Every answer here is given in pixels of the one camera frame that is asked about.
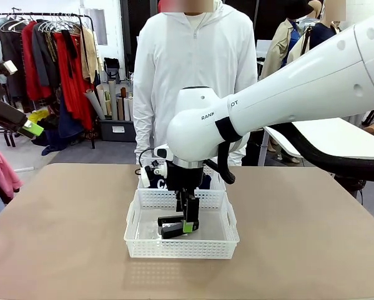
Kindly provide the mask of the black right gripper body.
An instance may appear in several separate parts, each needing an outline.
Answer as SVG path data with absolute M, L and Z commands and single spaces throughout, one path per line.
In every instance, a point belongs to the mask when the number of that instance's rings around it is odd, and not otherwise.
M 169 191 L 195 190 L 203 181 L 204 168 L 186 169 L 167 162 L 167 189 Z

